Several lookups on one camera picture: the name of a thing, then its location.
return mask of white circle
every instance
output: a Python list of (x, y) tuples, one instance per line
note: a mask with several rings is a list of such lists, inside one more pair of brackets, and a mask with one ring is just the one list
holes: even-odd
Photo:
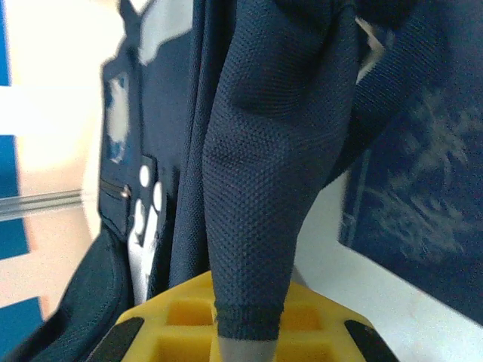
[(154, 190), (152, 191), (152, 205), (156, 209), (156, 211), (161, 211), (161, 208), (163, 206), (163, 185), (161, 182), (157, 182), (154, 185)]
[(147, 187), (149, 184), (149, 167), (145, 164), (139, 170), (139, 181), (143, 187)]
[(144, 207), (140, 199), (136, 200), (134, 208), (134, 232), (141, 235), (144, 230)]

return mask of blue wall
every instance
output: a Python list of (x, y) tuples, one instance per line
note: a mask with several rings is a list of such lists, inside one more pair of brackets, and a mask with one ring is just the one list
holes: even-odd
[[(8, 86), (3, 9), (3, 1), (0, 0), (0, 86)], [(0, 198), (18, 196), (17, 185), (15, 137), (0, 135)], [(2, 270), (3, 259), (28, 252), (29, 248), (22, 220), (0, 222), (0, 270)], [(38, 298), (0, 308), (0, 359), (41, 323), (42, 317)]]

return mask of white patch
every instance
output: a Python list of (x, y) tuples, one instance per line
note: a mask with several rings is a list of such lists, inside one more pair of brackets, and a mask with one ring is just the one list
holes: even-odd
[(110, 104), (106, 110), (107, 135), (110, 140), (109, 158), (118, 164), (125, 155), (129, 133), (129, 84), (122, 73), (109, 81)]
[[(136, 200), (134, 227), (128, 239), (129, 266), (131, 269), (135, 305), (144, 303), (147, 299), (149, 276), (151, 275), (157, 243), (156, 231), (158, 229), (159, 213), (162, 207), (162, 184), (160, 182), (155, 184), (152, 197), (153, 205), (149, 207), (147, 221), (146, 211), (143, 208), (141, 200)], [(143, 232), (144, 242), (143, 246), (140, 246), (139, 237)]]
[(150, 63), (160, 45), (192, 28), (193, 0), (155, 0), (143, 15), (139, 61)]
[(149, 279), (152, 269), (152, 260), (156, 248), (156, 228), (158, 227), (158, 213), (153, 206), (149, 209), (148, 224), (146, 226), (146, 234), (143, 243), (143, 258), (141, 260), (141, 269), (146, 279)]
[(136, 234), (143, 234), (144, 230), (144, 206), (140, 199), (136, 200), (134, 208), (134, 230)]
[(144, 164), (143, 166), (141, 166), (141, 169), (139, 171), (139, 182), (141, 183), (141, 186), (147, 187), (150, 178), (151, 175), (149, 175), (149, 167)]
[(160, 182), (157, 182), (154, 185), (154, 191), (152, 192), (152, 204), (156, 211), (161, 211), (163, 207), (163, 185)]
[(359, 83), (381, 60), (384, 55), (385, 47), (374, 36), (372, 25), (363, 19), (356, 18), (355, 22), (366, 32), (368, 35), (368, 45), (371, 47), (371, 52), (366, 56), (362, 62), (362, 67), (357, 74), (357, 81)]

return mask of ribbed cuff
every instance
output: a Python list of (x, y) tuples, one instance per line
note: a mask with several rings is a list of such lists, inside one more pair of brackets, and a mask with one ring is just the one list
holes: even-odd
[(278, 339), (283, 306), (258, 307), (215, 303), (217, 307), (218, 336), (250, 341)]

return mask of jacket sleeve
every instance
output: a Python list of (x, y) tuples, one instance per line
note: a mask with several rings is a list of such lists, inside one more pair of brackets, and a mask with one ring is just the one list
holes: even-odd
[(237, 15), (203, 150), (222, 337), (278, 337), (297, 235), (346, 135), (354, 18), (328, 0), (247, 0)]

